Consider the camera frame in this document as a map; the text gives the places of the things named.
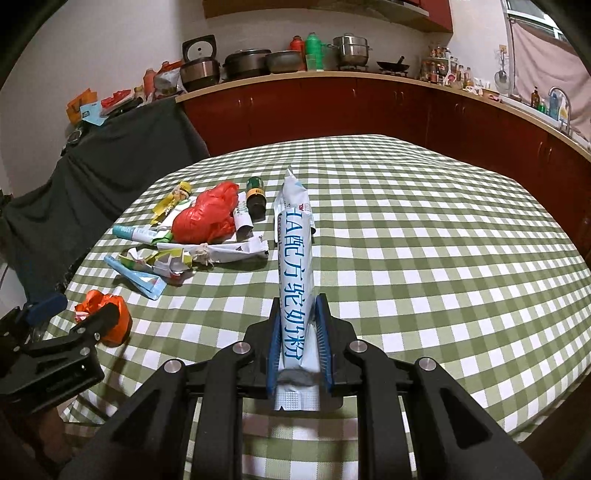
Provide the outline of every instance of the stainless steel pot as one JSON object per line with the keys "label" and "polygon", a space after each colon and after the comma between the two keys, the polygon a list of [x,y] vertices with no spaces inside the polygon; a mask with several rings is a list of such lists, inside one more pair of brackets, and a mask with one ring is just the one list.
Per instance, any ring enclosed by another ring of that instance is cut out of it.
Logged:
{"label": "stainless steel pot", "polygon": [[217,85],[220,81],[220,64],[211,57],[203,57],[181,66],[181,80],[188,92]]}
{"label": "stainless steel pot", "polygon": [[269,53],[266,58],[271,73],[289,73],[304,69],[304,60],[297,50],[284,50]]}
{"label": "stainless steel pot", "polygon": [[271,50],[260,48],[257,50],[239,50],[226,57],[224,68],[228,80],[238,80],[260,75],[268,75],[269,68],[265,57]]}
{"label": "stainless steel pot", "polygon": [[339,66],[363,67],[369,60],[371,48],[368,47],[367,39],[352,33],[333,38],[331,47],[337,50]]}

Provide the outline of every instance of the metal screw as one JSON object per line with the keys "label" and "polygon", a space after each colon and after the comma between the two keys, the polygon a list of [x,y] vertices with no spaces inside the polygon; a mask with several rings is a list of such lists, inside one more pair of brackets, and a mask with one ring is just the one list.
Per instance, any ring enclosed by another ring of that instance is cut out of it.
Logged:
{"label": "metal screw", "polygon": [[237,343],[234,343],[232,350],[234,351],[234,353],[238,353],[239,355],[244,355],[245,353],[248,353],[251,351],[251,346],[246,342],[237,342]]}
{"label": "metal screw", "polygon": [[433,360],[433,358],[429,358],[427,356],[424,356],[423,358],[421,358],[418,361],[418,366],[420,366],[423,370],[430,372],[432,370],[435,370],[435,367],[437,366],[437,362],[435,360]]}
{"label": "metal screw", "polygon": [[169,360],[164,364],[164,371],[168,372],[169,374],[175,374],[179,370],[181,370],[181,362],[178,360]]}
{"label": "metal screw", "polygon": [[363,353],[368,349],[368,344],[363,340],[354,340],[349,344],[349,348],[355,353]]}

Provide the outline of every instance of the red cabinet door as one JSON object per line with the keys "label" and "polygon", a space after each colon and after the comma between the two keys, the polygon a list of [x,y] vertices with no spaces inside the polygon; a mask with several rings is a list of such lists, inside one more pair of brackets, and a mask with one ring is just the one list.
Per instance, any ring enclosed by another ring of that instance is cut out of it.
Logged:
{"label": "red cabinet door", "polygon": [[359,127],[357,82],[352,77],[301,79],[302,116],[295,118],[301,138],[355,135]]}
{"label": "red cabinet door", "polygon": [[429,97],[424,87],[392,80],[358,79],[363,133],[426,145]]}
{"label": "red cabinet door", "polygon": [[220,90],[182,103],[212,157],[252,146],[243,98],[246,88]]}
{"label": "red cabinet door", "polygon": [[494,137],[500,149],[498,172],[519,182],[545,207],[541,159],[548,133],[510,112],[498,110]]}
{"label": "red cabinet door", "polygon": [[398,109],[396,123],[398,138],[421,147],[427,146],[429,91],[411,83],[397,83]]}
{"label": "red cabinet door", "polygon": [[421,8],[429,12],[429,20],[437,24],[441,31],[453,32],[450,0],[421,0]]}
{"label": "red cabinet door", "polygon": [[455,93],[431,90],[427,125],[427,148],[457,160],[462,132],[462,98]]}
{"label": "red cabinet door", "polygon": [[306,101],[299,80],[254,83],[244,97],[253,147],[305,138]]}
{"label": "red cabinet door", "polygon": [[503,149],[495,138],[499,109],[480,100],[464,98],[459,110],[462,142],[458,145],[461,157],[458,160],[505,175]]}
{"label": "red cabinet door", "polygon": [[543,205],[579,248],[582,239],[577,238],[577,234],[591,199],[591,163],[563,141],[549,135],[542,169],[546,190]]}
{"label": "red cabinet door", "polygon": [[396,82],[357,79],[359,133],[396,137]]}

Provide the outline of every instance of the countertop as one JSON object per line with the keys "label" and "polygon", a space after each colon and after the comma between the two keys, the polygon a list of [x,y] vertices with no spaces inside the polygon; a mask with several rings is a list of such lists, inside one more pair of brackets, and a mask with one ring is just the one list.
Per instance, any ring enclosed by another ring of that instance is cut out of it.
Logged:
{"label": "countertop", "polygon": [[425,88],[432,88],[437,90],[442,90],[448,93],[454,93],[455,95],[461,95],[464,97],[471,98],[478,102],[488,103],[489,105],[493,105],[497,108],[505,110],[513,115],[516,115],[528,122],[546,130],[550,135],[558,138],[560,141],[563,141],[572,149],[576,150],[580,155],[584,156],[587,161],[591,162],[591,152],[585,150],[579,143],[576,141],[568,138],[566,135],[563,135],[561,132],[553,128],[551,125],[546,124],[542,120],[529,115],[528,113],[512,107],[510,105],[506,105],[500,102],[494,102],[489,100],[488,98],[484,98],[483,96],[474,95],[472,93],[465,92],[463,90],[456,90],[449,87],[444,87],[441,85],[434,85],[432,83],[421,82],[419,80],[414,79],[407,79],[403,77],[395,77],[391,75],[383,75],[379,73],[365,73],[365,72],[295,72],[295,73],[281,73],[281,74],[271,74],[265,75],[261,77],[254,77],[250,79],[244,80],[234,80],[233,82],[225,82],[220,83],[218,85],[214,85],[212,87],[207,87],[204,89],[196,90],[195,92],[185,93],[184,95],[180,95],[177,97],[177,103],[185,102],[190,100],[191,98],[195,98],[201,95],[207,95],[208,93],[219,92],[221,90],[226,90],[229,88],[240,87],[245,85],[251,85],[254,83],[261,83],[261,82],[273,82],[275,80],[289,80],[289,79],[299,79],[299,78],[311,78],[311,77],[354,77],[354,78],[370,78],[376,80],[387,80],[390,82],[401,82],[401,83],[412,83],[415,85],[419,85]]}

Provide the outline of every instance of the green and white tablecloth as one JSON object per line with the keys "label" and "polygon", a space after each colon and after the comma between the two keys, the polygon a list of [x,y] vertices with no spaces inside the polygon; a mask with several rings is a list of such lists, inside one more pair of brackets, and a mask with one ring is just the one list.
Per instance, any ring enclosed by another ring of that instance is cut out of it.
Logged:
{"label": "green and white tablecloth", "polygon": [[[331,137],[210,158],[156,182],[117,224],[146,225],[181,180],[202,192],[222,180],[243,189],[257,175],[268,215],[255,231],[274,245],[271,204],[288,166],[314,210],[315,283],[361,338],[408,362],[433,357],[522,437],[585,371],[590,271],[567,235],[513,180],[404,141]],[[66,411],[72,422],[103,423],[170,358],[211,358],[266,319],[278,296],[273,246],[258,270],[197,270],[148,300],[102,261],[133,244],[108,230],[70,283],[68,310],[51,323],[49,336],[65,334],[91,288],[122,295],[134,321],[127,346],[98,347],[105,380]],[[268,414],[246,401],[243,430],[246,476],[357,478],[351,398],[330,414]]]}

